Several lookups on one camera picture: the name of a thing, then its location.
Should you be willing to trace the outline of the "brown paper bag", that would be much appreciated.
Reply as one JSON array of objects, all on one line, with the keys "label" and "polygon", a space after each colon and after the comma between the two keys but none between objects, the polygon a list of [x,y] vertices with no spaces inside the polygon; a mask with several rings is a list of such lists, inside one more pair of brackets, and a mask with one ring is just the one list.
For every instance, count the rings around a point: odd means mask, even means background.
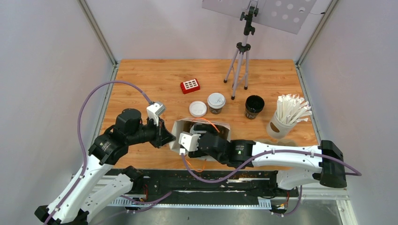
[{"label": "brown paper bag", "polygon": [[220,164],[208,154],[208,149],[201,138],[205,134],[213,134],[222,140],[230,141],[231,134],[228,123],[187,117],[174,122],[171,134],[176,139],[168,144],[169,149],[177,154],[184,150],[185,159],[191,169],[196,171],[227,169],[226,165]]}]

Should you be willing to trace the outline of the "brown coffee cup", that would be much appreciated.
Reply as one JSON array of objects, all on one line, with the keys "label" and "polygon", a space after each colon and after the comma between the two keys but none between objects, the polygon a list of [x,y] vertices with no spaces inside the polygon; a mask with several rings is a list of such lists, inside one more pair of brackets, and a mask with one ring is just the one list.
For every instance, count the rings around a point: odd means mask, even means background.
[{"label": "brown coffee cup", "polygon": [[212,107],[209,107],[209,110],[210,110],[210,112],[213,113],[213,114],[220,114],[220,113],[222,112],[222,108],[212,108]]}]

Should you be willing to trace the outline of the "white plastic cup lid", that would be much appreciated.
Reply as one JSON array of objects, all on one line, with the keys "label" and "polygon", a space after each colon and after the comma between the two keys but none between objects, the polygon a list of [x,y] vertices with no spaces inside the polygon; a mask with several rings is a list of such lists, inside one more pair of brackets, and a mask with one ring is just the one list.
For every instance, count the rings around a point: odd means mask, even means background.
[{"label": "white plastic cup lid", "polygon": [[225,106],[226,98],[223,94],[215,92],[208,96],[207,104],[213,109],[220,109]]}]

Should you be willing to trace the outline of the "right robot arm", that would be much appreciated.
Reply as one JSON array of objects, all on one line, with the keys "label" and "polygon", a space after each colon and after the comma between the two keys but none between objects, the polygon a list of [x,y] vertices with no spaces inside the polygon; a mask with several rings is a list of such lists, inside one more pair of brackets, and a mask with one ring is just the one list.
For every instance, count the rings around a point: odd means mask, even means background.
[{"label": "right robot arm", "polygon": [[228,141],[205,131],[202,134],[182,132],[178,142],[181,154],[198,151],[236,170],[269,165],[288,167],[268,182],[269,192],[276,196],[316,182],[330,188],[347,186],[343,153],[329,140],[305,147],[279,146],[243,139]]}]

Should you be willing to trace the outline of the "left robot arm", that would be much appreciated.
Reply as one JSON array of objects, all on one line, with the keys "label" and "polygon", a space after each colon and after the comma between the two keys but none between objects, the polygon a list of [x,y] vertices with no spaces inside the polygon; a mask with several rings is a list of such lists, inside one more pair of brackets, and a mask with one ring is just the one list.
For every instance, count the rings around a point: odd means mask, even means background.
[{"label": "left robot arm", "polygon": [[128,153],[131,145],[149,142],[160,148],[176,139],[160,118],[165,106],[153,103],[146,110],[147,124],[143,124],[139,110],[128,108],[116,117],[114,125],[94,140],[85,155],[86,163],[63,192],[49,205],[35,210],[35,216],[43,224],[86,225],[118,196],[143,190],[143,174],[128,166],[110,184],[91,193],[102,177]]}]

